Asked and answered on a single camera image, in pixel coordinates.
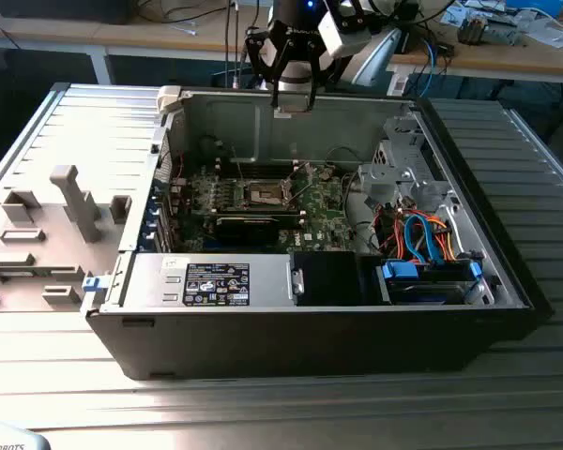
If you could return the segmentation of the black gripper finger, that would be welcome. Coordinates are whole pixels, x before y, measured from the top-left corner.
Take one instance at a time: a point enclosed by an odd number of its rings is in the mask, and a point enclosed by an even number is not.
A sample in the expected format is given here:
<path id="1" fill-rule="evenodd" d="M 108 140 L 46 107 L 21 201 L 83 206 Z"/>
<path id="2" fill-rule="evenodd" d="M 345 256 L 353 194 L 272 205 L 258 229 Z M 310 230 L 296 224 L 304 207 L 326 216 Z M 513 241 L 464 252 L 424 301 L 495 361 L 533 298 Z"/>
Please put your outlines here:
<path id="1" fill-rule="evenodd" d="M 321 69 L 320 67 L 320 57 L 325 50 L 324 46 L 316 44 L 313 40 L 308 41 L 307 55 L 308 62 L 311 67 L 312 81 L 306 108 L 307 112 L 310 112 L 313 108 L 318 88 L 326 86 L 332 82 L 332 77 L 334 75 L 334 63 L 331 63 L 331 65 L 325 69 Z"/>
<path id="2" fill-rule="evenodd" d="M 272 85 L 271 107 L 278 107 L 280 81 L 293 50 L 290 35 L 265 29 L 249 28 L 245 47 L 253 72 Z"/>

